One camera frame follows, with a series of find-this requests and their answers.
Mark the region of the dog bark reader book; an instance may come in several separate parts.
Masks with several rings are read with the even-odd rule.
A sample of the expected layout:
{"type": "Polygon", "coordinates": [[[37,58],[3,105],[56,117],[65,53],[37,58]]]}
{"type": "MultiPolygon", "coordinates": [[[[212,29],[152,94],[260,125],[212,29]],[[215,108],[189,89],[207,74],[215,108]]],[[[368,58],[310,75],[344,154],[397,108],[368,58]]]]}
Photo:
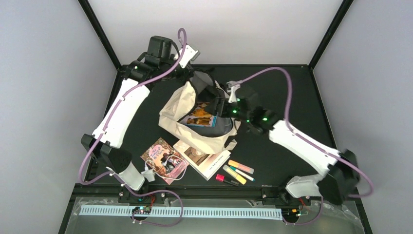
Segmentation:
{"type": "Polygon", "coordinates": [[[209,102],[197,102],[195,109],[180,123],[192,127],[214,127],[217,117],[205,111],[205,107],[209,104],[209,102]]]}

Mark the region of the beige canvas backpack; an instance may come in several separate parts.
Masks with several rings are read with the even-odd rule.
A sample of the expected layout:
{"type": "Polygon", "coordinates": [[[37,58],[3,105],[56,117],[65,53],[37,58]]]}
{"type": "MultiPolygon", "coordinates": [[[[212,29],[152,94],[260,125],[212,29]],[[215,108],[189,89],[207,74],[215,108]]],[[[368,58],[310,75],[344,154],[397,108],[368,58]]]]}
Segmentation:
{"type": "Polygon", "coordinates": [[[158,125],[179,140],[206,154],[232,150],[237,142],[235,136],[241,126],[234,118],[212,117],[212,126],[195,126],[186,119],[199,102],[213,102],[215,98],[228,98],[229,94],[209,74],[195,71],[178,88],[159,113],[158,125]]]}

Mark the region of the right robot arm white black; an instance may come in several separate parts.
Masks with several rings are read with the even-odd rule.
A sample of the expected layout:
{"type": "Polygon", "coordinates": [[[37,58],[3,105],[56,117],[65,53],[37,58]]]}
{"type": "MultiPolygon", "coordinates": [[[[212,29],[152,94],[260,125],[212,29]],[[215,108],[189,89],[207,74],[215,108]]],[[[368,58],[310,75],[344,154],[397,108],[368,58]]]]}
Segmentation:
{"type": "Polygon", "coordinates": [[[352,151],[340,152],[316,141],[256,101],[217,97],[205,111],[245,122],[257,134],[268,134],[270,141],[288,149],[316,170],[314,175],[293,176],[278,189],[277,196],[283,204],[304,196],[319,196],[340,205],[360,181],[357,157],[352,151]]]}

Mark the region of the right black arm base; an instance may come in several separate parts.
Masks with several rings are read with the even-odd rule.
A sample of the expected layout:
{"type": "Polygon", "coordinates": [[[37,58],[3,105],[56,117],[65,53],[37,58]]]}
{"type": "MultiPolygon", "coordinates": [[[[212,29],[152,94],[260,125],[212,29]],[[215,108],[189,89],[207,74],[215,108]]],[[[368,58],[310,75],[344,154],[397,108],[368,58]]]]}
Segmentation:
{"type": "Polygon", "coordinates": [[[275,205],[277,209],[281,209],[282,218],[289,223],[297,223],[301,216],[310,212],[302,198],[292,197],[286,189],[262,187],[261,194],[263,204],[275,205]]]}

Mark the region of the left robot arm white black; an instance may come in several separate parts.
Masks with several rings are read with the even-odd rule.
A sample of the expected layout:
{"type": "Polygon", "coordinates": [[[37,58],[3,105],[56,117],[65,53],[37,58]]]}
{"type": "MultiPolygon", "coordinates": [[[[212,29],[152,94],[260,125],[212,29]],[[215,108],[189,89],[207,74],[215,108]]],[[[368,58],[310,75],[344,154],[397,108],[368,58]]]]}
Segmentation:
{"type": "Polygon", "coordinates": [[[139,191],[145,184],[146,178],[132,163],[132,154],[121,146],[135,113],[154,84],[186,73],[186,66],[197,55],[189,47],[183,29],[178,32],[178,40],[180,48],[169,38],[151,37],[147,51],[122,71],[120,89],[102,122],[92,134],[84,134],[81,139],[87,150],[78,172],[82,185],[92,184],[103,177],[98,175],[90,181],[82,179],[88,159],[104,165],[108,170],[106,174],[116,177],[124,187],[139,191]]]}

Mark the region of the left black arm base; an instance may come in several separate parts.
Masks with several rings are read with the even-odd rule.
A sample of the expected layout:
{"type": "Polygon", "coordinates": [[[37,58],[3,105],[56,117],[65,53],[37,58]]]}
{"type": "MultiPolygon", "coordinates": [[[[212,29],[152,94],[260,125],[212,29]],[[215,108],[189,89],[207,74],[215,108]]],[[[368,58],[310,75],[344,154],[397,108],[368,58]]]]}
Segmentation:
{"type": "Polygon", "coordinates": [[[164,200],[163,193],[138,197],[126,190],[122,190],[118,197],[118,203],[128,205],[130,217],[139,221],[147,219],[154,206],[163,206],[164,200]]]}

